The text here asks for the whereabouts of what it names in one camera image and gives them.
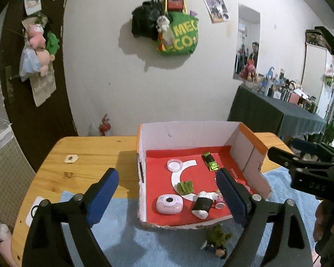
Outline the person's hand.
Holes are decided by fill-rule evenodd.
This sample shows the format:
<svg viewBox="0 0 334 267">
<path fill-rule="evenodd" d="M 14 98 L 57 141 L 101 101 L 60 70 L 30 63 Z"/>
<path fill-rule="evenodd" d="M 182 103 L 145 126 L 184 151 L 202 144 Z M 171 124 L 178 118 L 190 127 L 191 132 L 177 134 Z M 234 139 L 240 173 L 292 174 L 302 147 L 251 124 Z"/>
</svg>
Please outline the person's hand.
<svg viewBox="0 0 334 267">
<path fill-rule="evenodd" d="M 325 200 L 320 197 L 316 197 L 320 201 L 318 208 L 315 212 L 315 224 L 313 231 L 313 239 L 316 242 L 315 250 L 320 252 L 319 242 L 330 232 L 334 235 L 334 201 Z"/>
</svg>

